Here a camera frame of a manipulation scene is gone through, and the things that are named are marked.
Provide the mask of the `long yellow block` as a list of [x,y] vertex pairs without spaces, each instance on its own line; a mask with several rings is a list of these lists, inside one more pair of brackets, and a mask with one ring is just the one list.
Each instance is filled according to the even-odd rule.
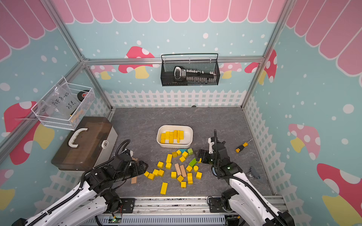
[[164,144],[165,141],[166,141],[166,134],[165,134],[165,133],[162,133],[162,134],[161,134],[161,138],[160,138],[160,143],[161,143],[161,144]]
[[170,132],[169,133],[169,144],[173,144],[173,141],[174,141],[174,133]]

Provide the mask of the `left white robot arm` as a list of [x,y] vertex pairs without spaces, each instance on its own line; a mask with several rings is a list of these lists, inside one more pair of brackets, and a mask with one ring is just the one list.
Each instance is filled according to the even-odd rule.
[[117,213],[124,207],[116,193],[116,182],[146,173],[148,165],[134,160],[127,149],[129,139],[123,141],[108,161],[85,171],[69,193],[50,207],[29,219],[19,218],[14,226],[79,226],[103,213]]

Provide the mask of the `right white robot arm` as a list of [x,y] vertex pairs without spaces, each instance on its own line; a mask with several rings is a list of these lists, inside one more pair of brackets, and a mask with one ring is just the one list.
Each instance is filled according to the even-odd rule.
[[250,226],[294,226],[293,217],[281,212],[266,200],[249,181],[242,168],[232,162],[225,142],[217,137],[217,130],[210,138],[209,149],[199,150],[197,160],[211,165],[218,179],[225,180],[231,187],[222,193],[221,202],[225,211],[239,214]]

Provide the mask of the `flat wooden block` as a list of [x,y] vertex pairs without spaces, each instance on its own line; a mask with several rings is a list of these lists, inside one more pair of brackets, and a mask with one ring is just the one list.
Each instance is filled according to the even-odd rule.
[[136,184],[136,183],[137,183],[137,177],[131,178],[131,184]]

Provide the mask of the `yellow cube block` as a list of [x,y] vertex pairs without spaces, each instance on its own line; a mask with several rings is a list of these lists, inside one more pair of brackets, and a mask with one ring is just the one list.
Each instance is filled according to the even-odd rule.
[[163,162],[158,162],[157,167],[158,167],[159,169],[163,169],[164,163],[163,163]]

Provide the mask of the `right natural wooden plank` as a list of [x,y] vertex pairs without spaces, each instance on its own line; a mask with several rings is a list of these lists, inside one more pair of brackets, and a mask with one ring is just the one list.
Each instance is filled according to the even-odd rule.
[[181,174],[184,178],[187,177],[187,173],[186,173],[186,170],[185,170],[185,167],[184,165],[180,165],[180,170],[181,170]]

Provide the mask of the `natural wooden plank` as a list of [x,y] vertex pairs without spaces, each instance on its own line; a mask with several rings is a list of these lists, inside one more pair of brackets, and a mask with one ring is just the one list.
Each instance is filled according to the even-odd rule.
[[185,167],[184,165],[180,165],[180,170],[181,170],[181,174],[184,178],[187,177],[187,173],[186,173],[186,170],[185,170]]
[[175,166],[175,169],[176,169],[177,176],[181,176],[182,173],[181,173],[181,169],[180,169],[179,164],[176,163],[174,166]]

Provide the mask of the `yellow upright rectangular block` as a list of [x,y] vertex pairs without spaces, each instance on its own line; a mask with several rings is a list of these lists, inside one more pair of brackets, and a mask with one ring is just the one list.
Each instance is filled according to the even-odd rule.
[[167,162],[167,163],[171,163],[171,162],[172,162],[172,158],[173,158],[173,155],[172,155],[172,154],[168,154],[168,155],[167,155],[166,162]]

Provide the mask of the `large yellow front block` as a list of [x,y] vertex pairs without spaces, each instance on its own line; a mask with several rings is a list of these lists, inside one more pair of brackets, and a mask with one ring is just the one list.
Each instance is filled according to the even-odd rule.
[[166,195],[166,193],[167,193],[167,188],[168,188],[168,183],[163,182],[163,183],[162,183],[162,186],[161,186],[160,194],[161,194],[161,195]]

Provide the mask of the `left natural wooden plank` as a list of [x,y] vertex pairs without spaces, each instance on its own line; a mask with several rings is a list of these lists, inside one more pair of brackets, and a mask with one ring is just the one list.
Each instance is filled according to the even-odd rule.
[[180,169],[179,164],[176,163],[174,166],[175,166],[175,169],[176,169],[177,176],[181,176],[182,173],[181,173],[181,169]]

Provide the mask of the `white plastic tub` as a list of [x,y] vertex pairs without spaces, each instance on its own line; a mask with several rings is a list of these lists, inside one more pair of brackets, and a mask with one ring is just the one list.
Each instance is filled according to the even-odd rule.
[[193,141],[193,129],[189,126],[163,125],[157,132],[156,140],[164,148],[186,149]]

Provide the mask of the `small grey metal clip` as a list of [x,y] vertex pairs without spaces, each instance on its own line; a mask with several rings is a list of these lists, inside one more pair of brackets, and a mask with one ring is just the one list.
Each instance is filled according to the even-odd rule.
[[251,166],[249,172],[247,173],[247,177],[260,179],[260,174],[256,171],[256,169],[253,166]]

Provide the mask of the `socket wrench set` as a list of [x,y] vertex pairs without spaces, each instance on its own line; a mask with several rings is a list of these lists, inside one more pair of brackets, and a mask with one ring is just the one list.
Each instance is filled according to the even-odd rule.
[[216,85],[218,84],[218,75],[214,72],[205,73],[204,71],[184,69],[175,67],[173,79],[182,85]]

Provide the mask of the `black tape roll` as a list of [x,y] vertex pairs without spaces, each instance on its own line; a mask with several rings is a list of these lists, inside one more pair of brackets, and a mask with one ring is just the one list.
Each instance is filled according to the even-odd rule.
[[89,90],[82,90],[77,94],[77,98],[80,102],[82,102],[85,97],[87,96],[87,94],[89,93]]

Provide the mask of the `clear wall-mounted bin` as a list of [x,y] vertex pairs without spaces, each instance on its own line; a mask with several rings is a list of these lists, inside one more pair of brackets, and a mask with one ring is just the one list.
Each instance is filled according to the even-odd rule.
[[[77,94],[89,90],[80,102]],[[91,87],[69,83],[61,78],[32,108],[36,118],[45,127],[74,131],[95,100]]]

